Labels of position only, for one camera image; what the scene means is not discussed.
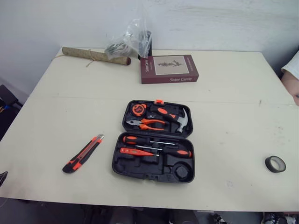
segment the black plastic case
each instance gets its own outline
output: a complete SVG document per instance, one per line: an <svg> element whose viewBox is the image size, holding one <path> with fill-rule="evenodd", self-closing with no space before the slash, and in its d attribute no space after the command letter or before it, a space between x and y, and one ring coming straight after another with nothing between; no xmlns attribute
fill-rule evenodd
<svg viewBox="0 0 299 224"><path fill-rule="evenodd" d="M133 106L136 104L143 105L145 109L144 114L137 116L132 112ZM188 122L183 127L182 133L177 132L179 123L158 112L164 109L168 111L171 116L178 115L184 117L184 110L186 111ZM153 128L164 128L164 130L149 130L141 129L139 126L133 126L127 123L128 120L142 120L142 119L158 119L165 121L165 125L160 123L149 124L148 126ZM127 132L122 133L116 143L112 168L114 172L140 178L149 179L159 182L171 182L171 183L189 183L194 179L195 175L195 161L194 161L194 149L192 143L185 139L193 131L192 118L190 109L185 105L157 101L145 101L145 100L133 100L129 102L125 115L123 117L122 125ZM163 153L163 151L155 149L146 149L135 147L133 144L124 143L124 137L135 136L142 138L150 138L151 141L169 142L175 143L175 146L169 146L160 143L148 143L139 144L145 147L161 148L164 151L182 151L188 152L189 158L181 158L171 154ZM122 147L138 149L159 156L136 156L132 154L121 153Z"/></svg>

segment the clear plastic bag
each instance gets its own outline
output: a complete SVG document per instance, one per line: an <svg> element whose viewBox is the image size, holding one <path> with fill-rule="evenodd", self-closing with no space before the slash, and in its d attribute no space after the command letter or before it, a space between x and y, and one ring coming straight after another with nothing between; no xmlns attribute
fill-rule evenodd
<svg viewBox="0 0 299 224"><path fill-rule="evenodd" d="M147 30L143 18L132 20L123 38L124 42L136 51L140 57L147 58L151 44L151 32Z"/></svg>
<svg viewBox="0 0 299 224"><path fill-rule="evenodd" d="M127 57L131 54L132 48L130 48L123 40L123 36L112 40L105 49L105 54L108 59L116 57Z"/></svg>
<svg viewBox="0 0 299 224"><path fill-rule="evenodd" d="M140 57L147 58L151 47L151 32L148 31L145 21L144 8L141 3L137 13L138 19L133 19L129 23L123 36L112 40L105 49L108 58L129 56L131 50L136 51Z"/></svg>

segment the tape measure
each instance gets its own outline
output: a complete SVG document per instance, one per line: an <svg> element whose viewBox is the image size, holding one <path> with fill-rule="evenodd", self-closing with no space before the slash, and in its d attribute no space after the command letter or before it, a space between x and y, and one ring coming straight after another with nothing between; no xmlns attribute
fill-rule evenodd
<svg viewBox="0 0 299 224"><path fill-rule="evenodd" d="M146 109L146 104L135 104L133 107L132 107L132 113L135 115L135 116L142 116L145 114L145 109Z"/></svg>
<svg viewBox="0 0 299 224"><path fill-rule="evenodd" d="M270 156L265 160L266 167L273 173L284 172L286 169L285 162L278 156Z"/></svg>

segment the book cover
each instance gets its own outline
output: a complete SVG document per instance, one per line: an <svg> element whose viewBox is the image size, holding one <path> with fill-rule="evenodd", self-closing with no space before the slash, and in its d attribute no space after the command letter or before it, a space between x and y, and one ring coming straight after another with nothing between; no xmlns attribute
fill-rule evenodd
<svg viewBox="0 0 299 224"><path fill-rule="evenodd" d="M142 84L196 82L199 74L191 55L141 58Z"/></svg>

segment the cable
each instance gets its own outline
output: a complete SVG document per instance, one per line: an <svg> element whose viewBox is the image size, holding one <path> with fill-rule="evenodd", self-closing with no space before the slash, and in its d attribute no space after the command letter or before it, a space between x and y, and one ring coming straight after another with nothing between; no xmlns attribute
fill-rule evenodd
<svg viewBox="0 0 299 224"><path fill-rule="evenodd" d="M6 198L5 202L2 205L0 205L0 208L2 208L6 204L7 201L8 201L8 197Z"/></svg>

